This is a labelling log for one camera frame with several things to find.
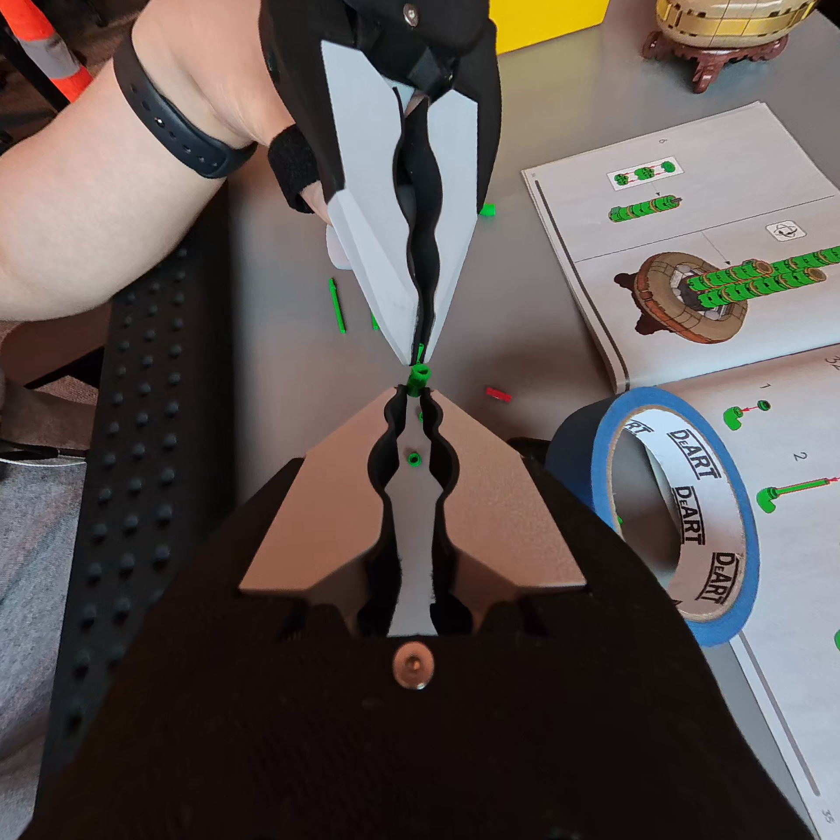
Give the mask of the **orange traffic cone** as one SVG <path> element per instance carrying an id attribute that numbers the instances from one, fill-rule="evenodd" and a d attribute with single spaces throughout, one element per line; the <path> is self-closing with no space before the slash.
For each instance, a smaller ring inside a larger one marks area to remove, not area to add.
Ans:
<path id="1" fill-rule="evenodd" d="M 90 71 L 31 1 L 2 1 L 2 53 L 57 112 L 92 82 Z"/>

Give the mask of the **blue masking tape roll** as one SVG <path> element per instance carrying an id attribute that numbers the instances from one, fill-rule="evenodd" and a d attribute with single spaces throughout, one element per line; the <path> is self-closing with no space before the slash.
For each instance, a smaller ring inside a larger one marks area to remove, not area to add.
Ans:
<path id="1" fill-rule="evenodd" d="M 737 636 L 760 582 L 760 545 L 748 492 L 720 436 L 679 396 L 657 387 L 585 406 L 560 426 L 545 458 L 549 473 L 619 535 L 613 455 L 620 433 L 659 463 L 676 506 L 677 569 L 667 594 L 698 644 Z"/>

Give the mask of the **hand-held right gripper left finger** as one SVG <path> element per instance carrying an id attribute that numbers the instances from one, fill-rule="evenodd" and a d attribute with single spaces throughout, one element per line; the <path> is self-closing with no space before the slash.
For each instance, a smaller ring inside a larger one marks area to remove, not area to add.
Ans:
<path id="1" fill-rule="evenodd" d="M 385 488 L 402 430 L 397 386 L 310 449 L 240 591 L 332 604 L 350 630 L 387 635 L 402 573 Z"/>

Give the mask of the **yellow plastic bin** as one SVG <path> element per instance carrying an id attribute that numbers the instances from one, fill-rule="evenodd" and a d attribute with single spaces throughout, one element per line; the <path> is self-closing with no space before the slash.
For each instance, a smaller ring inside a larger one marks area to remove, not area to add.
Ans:
<path id="1" fill-rule="evenodd" d="M 600 25 L 609 1 L 490 1 L 497 54 Z"/>

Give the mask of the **person's left forearm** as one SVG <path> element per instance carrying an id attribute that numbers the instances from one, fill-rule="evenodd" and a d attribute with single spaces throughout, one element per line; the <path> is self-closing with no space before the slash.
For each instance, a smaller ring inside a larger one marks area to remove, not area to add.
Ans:
<path id="1" fill-rule="evenodd" d="M 164 257 L 221 185 L 148 131 L 108 62 L 49 126 L 2 156 L 2 320 L 102 304 Z"/>

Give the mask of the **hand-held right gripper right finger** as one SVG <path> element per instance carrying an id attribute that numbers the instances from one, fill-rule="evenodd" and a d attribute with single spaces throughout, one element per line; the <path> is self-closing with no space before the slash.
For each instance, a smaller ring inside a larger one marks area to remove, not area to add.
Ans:
<path id="1" fill-rule="evenodd" d="M 437 633 L 470 634 L 499 602 L 584 588 L 520 454 L 440 392 L 424 389 L 420 403 L 441 488 L 429 607 Z"/>

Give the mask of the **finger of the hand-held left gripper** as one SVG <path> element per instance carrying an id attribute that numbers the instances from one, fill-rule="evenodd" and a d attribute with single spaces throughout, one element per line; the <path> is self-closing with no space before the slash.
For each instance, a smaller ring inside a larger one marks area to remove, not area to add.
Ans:
<path id="1" fill-rule="evenodd" d="M 424 263 L 412 249 L 416 204 L 406 216 L 395 172 L 404 108 L 424 95 L 383 77 L 357 49 L 324 39 L 321 52 L 344 179 L 328 201 L 332 226 L 382 334 L 412 365 L 422 356 Z"/>
<path id="2" fill-rule="evenodd" d="M 403 163 L 414 190 L 409 268 L 418 292 L 410 363 L 429 361 L 443 329 L 476 220 L 478 106 L 447 91 L 406 118 Z"/>

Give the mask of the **person's left hand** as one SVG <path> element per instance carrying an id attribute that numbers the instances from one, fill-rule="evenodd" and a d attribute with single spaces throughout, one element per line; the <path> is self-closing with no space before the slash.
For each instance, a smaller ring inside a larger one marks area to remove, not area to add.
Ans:
<path id="1" fill-rule="evenodd" d="M 150 2 L 135 24 L 137 57 L 157 90 L 198 129 L 232 147 L 268 146 L 293 126 L 259 44 L 259 2 Z M 131 227 L 149 240 L 176 239 L 222 179 L 207 179 L 169 152 L 119 99 L 128 161 L 119 184 Z"/>

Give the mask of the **black smart wristband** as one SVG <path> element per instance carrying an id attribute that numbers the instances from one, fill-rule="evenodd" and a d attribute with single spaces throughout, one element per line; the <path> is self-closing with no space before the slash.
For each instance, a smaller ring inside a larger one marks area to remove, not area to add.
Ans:
<path id="1" fill-rule="evenodd" d="M 253 142 L 233 148 L 197 128 L 153 84 L 127 35 L 112 58 L 114 76 L 135 115 L 181 163 L 209 180 L 223 179 L 242 167 L 256 152 Z"/>

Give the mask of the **lego bamboo pot model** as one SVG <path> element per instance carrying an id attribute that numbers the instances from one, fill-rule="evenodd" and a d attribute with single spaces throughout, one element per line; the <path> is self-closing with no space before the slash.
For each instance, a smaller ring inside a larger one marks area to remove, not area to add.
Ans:
<path id="1" fill-rule="evenodd" d="M 709 88 L 727 64 L 772 60 L 817 1 L 657 1 L 657 28 L 642 47 L 646 60 L 694 60 L 695 93 Z"/>

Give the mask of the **lego instruction booklet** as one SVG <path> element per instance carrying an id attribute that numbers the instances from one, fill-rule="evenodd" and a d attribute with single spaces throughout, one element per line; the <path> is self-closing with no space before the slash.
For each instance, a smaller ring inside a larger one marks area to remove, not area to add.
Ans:
<path id="1" fill-rule="evenodd" d="M 838 190 L 762 103 L 524 177 L 616 396 L 679 396 L 738 469 L 759 589 L 726 644 L 838 838 Z"/>

